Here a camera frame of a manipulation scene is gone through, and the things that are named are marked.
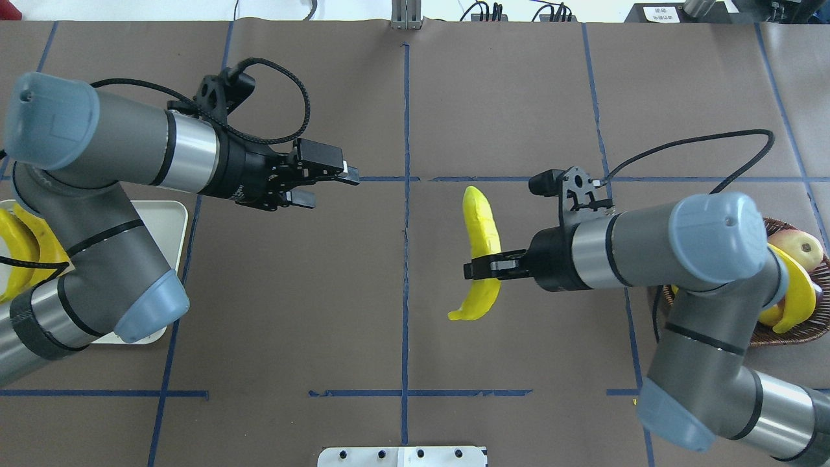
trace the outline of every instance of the fruit basket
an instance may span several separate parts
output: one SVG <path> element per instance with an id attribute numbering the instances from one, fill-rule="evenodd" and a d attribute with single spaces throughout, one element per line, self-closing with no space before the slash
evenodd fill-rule
<path id="1" fill-rule="evenodd" d="M 767 236 L 779 230 L 795 229 L 794 226 L 776 219 L 764 218 L 764 225 L 767 228 Z M 813 315 L 784 334 L 776 334 L 771 328 L 756 323 L 750 347 L 801 344 L 814 341 L 830 330 L 830 260 L 826 254 L 818 267 L 810 273 L 810 278 L 824 291 L 824 296 L 816 304 Z M 663 298 L 670 307 L 674 303 L 674 293 L 670 286 L 663 286 L 662 291 Z"/>

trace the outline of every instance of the black cable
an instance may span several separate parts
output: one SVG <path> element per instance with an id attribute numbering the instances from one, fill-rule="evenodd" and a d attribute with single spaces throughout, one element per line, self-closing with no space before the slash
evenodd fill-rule
<path id="1" fill-rule="evenodd" d="M 305 105 L 305 115 L 303 117 L 303 123 L 302 123 L 302 125 L 300 125 L 300 128 L 297 131 L 295 131 L 294 133 L 292 133 L 288 136 L 283 136 L 281 138 L 273 138 L 273 139 L 266 140 L 266 139 L 259 138 L 257 136 L 248 135 L 247 133 L 243 133 L 243 132 L 237 130 L 236 128 L 230 126 L 229 124 L 227 124 L 223 121 L 219 121 L 219 119 L 217 119 L 216 117 L 211 115 L 211 113 L 207 109 L 200 106 L 199 104 L 197 104 L 193 100 L 189 99 L 184 94 L 182 94 L 180 92 L 176 92 L 176 91 L 174 91 L 174 90 L 172 90 L 168 87 L 161 86 L 161 85 L 149 82 L 149 81 L 134 80 L 134 79 L 131 79 L 131 78 L 110 78 L 108 80 L 101 80 L 101 81 L 96 81 L 94 83 L 90 83 L 90 86 L 97 88 L 97 87 L 102 87 L 102 86 L 111 86 L 111 85 L 116 85 L 116 84 L 122 84 L 122 85 L 146 87 L 146 88 L 149 88 L 149 89 L 152 89 L 152 90 L 155 90 L 155 91 L 163 92 L 164 94 L 167 94 L 168 96 L 175 97 L 176 99 L 180 100 L 181 102 L 184 102 L 185 104 L 187 104 L 188 106 L 193 108 L 199 115 L 201 115 L 204 118 L 212 121 L 213 123 L 221 126 L 224 130 L 228 131 L 229 133 L 232 133 L 232 134 L 238 136 L 239 138 L 241 138 L 243 140 L 250 141 L 252 143 L 257 143 L 259 145 L 278 145 L 280 143 L 286 143 L 288 141 L 296 140 L 300 135 L 303 134 L 305 129 L 308 127 L 309 119 L 311 118 L 311 104 L 310 104 L 310 100 L 309 100 L 308 91 L 305 89 L 305 86 L 303 85 L 302 81 L 300 81 L 300 78 L 294 76 L 294 73 L 291 73 L 290 71 L 286 70 L 283 66 L 277 65 L 273 61 L 266 60 L 264 58 L 251 57 L 251 58 L 246 58 L 243 61 L 240 61 L 235 67 L 233 67 L 231 72 L 228 74 L 228 79 L 230 79 L 231 81 L 234 81 L 239 76 L 240 73 L 245 71 L 246 68 L 248 68 L 251 65 L 257 64 L 257 63 L 268 66 L 270 68 L 273 68 L 274 70 L 277 70 L 278 72 L 280 72 L 283 75 L 287 76 L 289 79 L 291 79 L 297 85 L 297 87 L 300 89 L 300 92 L 303 95 L 303 103 Z"/>
<path id="2" fill-rule="evenodd" d="M 660 292 L 663 286 L 657 286 L 657 291 L 654 292 L 654 303 L 652 303 L 652 326 L 654 327 L 654 339 L 660 343 L 660 326 L 657 325 L 657 309 L 660 307 Z"/>
<path id="3" fill-rule="evenodd" d="M 773 144 L 775 143 L 775 135 L 773 134 L 772 131 L 763 130 L 763 129 L 729 131 L 729 132 L 726 132 L 726 133 L 717 133 L 717 134 L 714 134 L 714 135 L 697 136 L 695 138 L 686 138 L 685 140 L 677 140 L 677 141 L 672 141 L 671 143 L 665 143 L 664 145 L 660 145 L 656 148 L 652 148 L 650 150 L 647 150 L 646 152 L 642 152 L 642 153 L 640 153 L 638 155 L 635 155 L 634 157 L 622 162 L 620 165 L 615 167 L 614 170 L 612 170 L 608 174 L 608 176 L 605 177 L 605 179 L 603 179 L 602 185 L 608 184 L 608 182 L 610 182 L 611 179 L 620 170 L 628 167 L 630 164 L 632 164 L 634 162 L 637 162 L 638 160 L 640 160 L 644 157 L 648 157 L 649 155 L 652 155 L 656 152 L 662 151 L 664 149 L 672 148 L 674 146 L 679 146 L 679 145 L 687 145 L 687 144 L 690 144 L 690 143 L 697 143 L 697 142 L 701 142 L 701 141 L 720 140 L 720 139 L 723 139 L 723 138 L 735 138 L 737 136 L 748 136 L 748 135 L 765 135 L 767 137 L 767 143 L 764 145 L 763 148 L 761 148 L 761 151 L 759 151 L 758 154 L 755 155 L 755 157 L 750 159 L 749 162 L 747 162 L 746 164 L 741 165 L 740 168 L 738 168 L 735 172 L 732 172 L 731 174 L 729 174 L 729 176 L 727 176 L 724 179 L 724 181 L 720 182 L 720 184 L 718 184 L 718 186 L 716 186 L 710 192 L 710 194 L 719 193 L 719 192 L 723 191 L 723 189 L 726 188 L 727 185 L 729 185 L 730 183 L 735 181 L 735 179 L 737 179 L 744 172 L 746 172 L 747 170 L 752 168 L 753 165 L 757 164 L 759 160 L 763 159 L 764 156 L 766 156 L 767 153 L 769 153 L 769 150 L 772 149 Z"/>
<path id="4" fill-rule="evenodd" d="M 478 7 L 481 8 L 481 21 L 483 21 L 485 17 L 490 16 L 490 5 L 488 5 L 487 2 L 475 2 L 472 5 L 470 5 L 470 7 L 464 12 L 464 14 L 461 15 L 461 19 L 458 21 L 464 21 L 464 18 L 467 16 L 467 14 L 469 14 L 472 11 L 472 9 L 476 7 L 476 5 L 478 5 Z"/>
<path id="5" fill-rule="evenodd" d="M 550 3 L 546 3 L 545 5 L 542 5 L 540 9 L 536 10 L 536 14 L 533 15 L 533 19 L 531 19 L 530 22 L 536 21 L 536 18 L 539 17 L 539 13 L 541 13 L 545 8 L 550 8 L 550 16 L 554 16 L 554 6 Z"/>
<path id="6" fill-rule="evenodd" d="M 7 264 L 8 266 L 16 268 L 55 269 L 55 272 L 49 276 L 47 281 L 51 281 L 52 279 L 60 276 L 61 273 L 66 271 L 66 268 L 69 268 L 68 261 L 62 261 L 60 263 L 38 263 L 35 261 L 23 261 L 21 259 L 7 258 L 5 256 L 0 256 L 0 264 Z"/>
<path id="7" fill-rule="evenodd" d="M 311 11 L 305 15 L 303 21 L 311 21 L 311 17 L 317 12 L 317 0 L 311 0 Z"/>

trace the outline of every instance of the white background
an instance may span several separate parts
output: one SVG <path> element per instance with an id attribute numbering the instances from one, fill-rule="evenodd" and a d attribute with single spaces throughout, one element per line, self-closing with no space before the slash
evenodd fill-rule
<path id="1" fill-rule="evenodd" d="M 235 0 L 12 0 L 27 20 L 230 20 Z M 530 21 L 541 3 L 504 0 L 511 21 Z M 566 2 L 580 22 L 622 22 L 633 2 L 628 0 L 573 0 Z M 238 17 L 299 20 L 308 14 L 311 0 L 239 0 Z M 458 21 L 472 0 L 422 0 L 425 17 Z M 726 0 L 730 11 L 736 11 Z M 315 20 L 363 20 L 392 16 L 391 0 L 319 0 Z"/>

